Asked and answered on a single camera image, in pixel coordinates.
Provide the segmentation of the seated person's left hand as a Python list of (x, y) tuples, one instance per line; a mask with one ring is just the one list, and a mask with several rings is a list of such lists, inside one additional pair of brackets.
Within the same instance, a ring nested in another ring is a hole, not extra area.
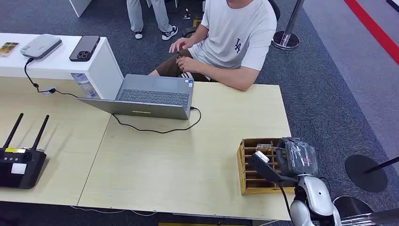
[(203, 64), (197, 60), (194, 60), (190, 57), (184, 56), (184, 57), (178, 57), (176, 59), (176, 64), (179, 67), (179, 69), (186, 73), (201, 73), (201, 69), (203, 67)]

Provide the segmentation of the seated person's right hand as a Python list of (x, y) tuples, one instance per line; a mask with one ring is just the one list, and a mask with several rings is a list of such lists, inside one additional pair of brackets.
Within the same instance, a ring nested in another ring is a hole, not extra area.
[(191, 38), (179, 38), (177, 41), (171, 44), (169, 53), (179, 52), (182, 49), (191, 48), (194, 45), (194, 40)]

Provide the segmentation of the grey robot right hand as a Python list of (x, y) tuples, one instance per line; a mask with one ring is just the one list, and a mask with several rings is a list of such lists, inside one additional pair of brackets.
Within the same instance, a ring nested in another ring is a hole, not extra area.
[(275, 150), (281, 175), (295, 177), (302, 174), (318, 174), (315, 148), (308, 143), (292, 137), (283, 137)]

